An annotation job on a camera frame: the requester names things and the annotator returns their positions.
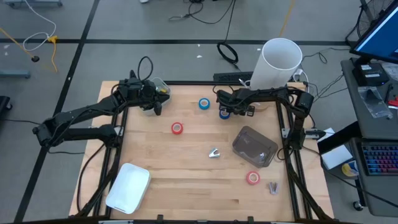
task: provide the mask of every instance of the white paper cup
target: white paper cup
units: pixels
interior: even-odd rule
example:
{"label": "white paper cup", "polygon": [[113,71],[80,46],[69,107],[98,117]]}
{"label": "white paper cup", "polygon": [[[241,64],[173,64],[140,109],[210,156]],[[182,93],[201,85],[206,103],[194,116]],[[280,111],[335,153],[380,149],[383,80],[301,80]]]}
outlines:
{"label": "white paper cup", "polygon": [[250,89],[284,86],[300,65],[302,57],[300,47],[291,40],[275,38],[267,41],[251,77]]}

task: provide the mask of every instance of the monitor screen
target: monitor screen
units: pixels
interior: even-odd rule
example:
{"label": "monitor screen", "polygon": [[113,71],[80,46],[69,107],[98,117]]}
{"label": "monitor screen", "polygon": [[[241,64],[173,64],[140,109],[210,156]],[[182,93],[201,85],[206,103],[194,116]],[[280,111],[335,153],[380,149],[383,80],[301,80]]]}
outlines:
{"label": "monitor screen", "polygon": [[398,63],[398,1],[360,38],[352,53]]}

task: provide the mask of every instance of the wooden table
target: wooden table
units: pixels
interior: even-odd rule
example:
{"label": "wooden table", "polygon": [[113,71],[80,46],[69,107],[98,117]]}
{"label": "wooden table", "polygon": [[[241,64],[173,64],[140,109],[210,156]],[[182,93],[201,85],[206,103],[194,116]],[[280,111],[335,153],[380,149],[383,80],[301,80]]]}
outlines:
{"label": "wooden table", "polygon": [[[108,96],[116,83],[103,82],[98,100]],[[304,88],[302,83],[290,85]],[[245,125],[282,147],[275,102],[262,103],[261,107],[266,109],[255,112],[254,117],[231,115],[223,120],[218,116],[213,86],[170,87],[172,100],[163,108],[161,116],[145,116],[138,107],[129,109],[120,165],[128,162],[145,168],[152,180],[138,211],[128,215],[112,210],[111,218],[155,220],[158,214],[163,214],[166,220],[243,221],[253,216],[255,221],[293,221],[285,163],[275,156],[269,167],[258,169],[232,152],[232,142]],[[227,86],[217,89],[229,91]],[[198,107],[198,100],[203,97],[211,102],[208,110]],[[283,111],[285,125],[289,127],[284,107]],[[93,126],[110,122],[110,117],[102,116],[93,120]],[[174,122],[183,124],[182,134],[172,134]],[[310,119],[306,119],[305,126],[312,126]],[[88,141],[82,166],[101,144],[99,140]],[[314,140],[306,140],[304,146],[318,150]],[[208,157],[214,147],[220,150],[218,159]],[[319,156],[306,150],[300,153],[308,191],[326,214],[333,217]],[[98,186],[103,157],[104,149],[89,163],[83,175],[80,206]],[[257,185],[246,182],[246,174],[251,170],[260,173],[261,182]],[[270,194],[269,182],[279,183],[277,195]],[[296,192],[301,217],[305,217],[298,188]],[[106,190],[102,212],[107,193]],[[75,192],[70,214],[76,212]]]}

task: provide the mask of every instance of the metal clip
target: metal clip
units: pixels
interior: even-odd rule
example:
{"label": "metal clip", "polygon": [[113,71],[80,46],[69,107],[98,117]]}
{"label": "metal clip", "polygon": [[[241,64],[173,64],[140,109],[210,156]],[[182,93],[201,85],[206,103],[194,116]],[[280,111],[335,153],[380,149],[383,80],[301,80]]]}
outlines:
{"label": "metal clip", "polygon": [[271,191],[272,195],[275,195],[278,193],[279,190],[279,185],[277,182],[273,183],[273,182],[269,182],[269,190]]}
{"label": "metal clip", "polygon": [[214,148],[209,153],[209,158],[219,158],[220,152],[218,152],[217,148]]}

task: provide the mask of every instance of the wheel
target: wheel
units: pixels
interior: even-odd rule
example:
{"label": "wheel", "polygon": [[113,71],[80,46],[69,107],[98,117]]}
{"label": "wheel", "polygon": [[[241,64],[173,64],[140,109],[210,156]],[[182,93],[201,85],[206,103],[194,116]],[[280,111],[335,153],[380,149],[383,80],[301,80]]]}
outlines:
{"label": "wheel", "polygon": [[353,207],[355,208],[355,210],[357,210],[359,212],[363,210],[363,206],[361,205],[361,203],[359,201],[353,202]]}
{"label": "wheel", "polygon": [[6,109],[7,110],[11,110],[12,109],[12,104],[8,103],[7,106],[6,106]]}

